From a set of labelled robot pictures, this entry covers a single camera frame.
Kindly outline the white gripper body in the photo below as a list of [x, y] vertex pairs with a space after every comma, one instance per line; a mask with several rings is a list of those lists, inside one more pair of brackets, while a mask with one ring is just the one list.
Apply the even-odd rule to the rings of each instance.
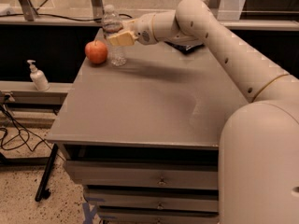
[[154, 13], [144, 14], [135, 19], [133, 31], [137, 36], [137, 41], [142, 45], [153, 45], [156, 43], [153, 34], [153, 18]]

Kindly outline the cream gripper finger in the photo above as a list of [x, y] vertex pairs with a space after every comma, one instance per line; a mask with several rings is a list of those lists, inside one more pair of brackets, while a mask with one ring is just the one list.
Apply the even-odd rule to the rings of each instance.
[[136, 19], [124, 20], [122, 25], [125, 31], [134, 31], [136, 27]]
[[119, 31], [114, 34], [107, 34], [107, 42], [112, 46], [132, 46], [138, 39], [137, 35], [130, 30]]

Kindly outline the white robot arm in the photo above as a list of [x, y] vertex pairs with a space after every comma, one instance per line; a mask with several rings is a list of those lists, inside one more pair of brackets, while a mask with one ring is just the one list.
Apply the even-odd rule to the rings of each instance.
[[204, 43], [247, 104], [219, 144], [220, 224], [299, 224], [299, 80], [214, 17], [202, 0], [128, 21], [113, 46]]

